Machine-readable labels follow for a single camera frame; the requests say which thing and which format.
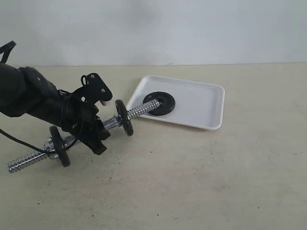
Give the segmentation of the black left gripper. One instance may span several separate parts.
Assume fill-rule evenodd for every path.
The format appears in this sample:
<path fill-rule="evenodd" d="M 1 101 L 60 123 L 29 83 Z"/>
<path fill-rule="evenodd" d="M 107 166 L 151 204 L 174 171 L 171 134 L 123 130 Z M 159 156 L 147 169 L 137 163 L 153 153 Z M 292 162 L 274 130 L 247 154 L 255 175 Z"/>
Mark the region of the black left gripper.
<path fill-rule="evenodd" d="M 60 106 L 60 127 L 84 145 L 95 155 L 101 155 L 107 150 L 102 140 L 111 134 L 98 119 L 98 93 L 94 91 L 57 91 Z"/>

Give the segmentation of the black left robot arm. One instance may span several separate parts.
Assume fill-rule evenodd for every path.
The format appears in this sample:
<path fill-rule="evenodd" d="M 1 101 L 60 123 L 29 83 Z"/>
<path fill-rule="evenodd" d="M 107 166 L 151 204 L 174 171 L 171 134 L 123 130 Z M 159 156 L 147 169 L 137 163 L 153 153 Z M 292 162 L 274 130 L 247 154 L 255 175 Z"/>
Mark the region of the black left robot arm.
<path fill-rule="evenodd" d="M 74 92 L 59 90 L 33 67 L 0 65 L 0 111 L 8 117 L 29 114 L 61 127 L 94 154 L 106 150 L 110 136 L 97 116 L 96 103 L 109 102 L 113 95 L 97 73 L 81 77 Z"/>

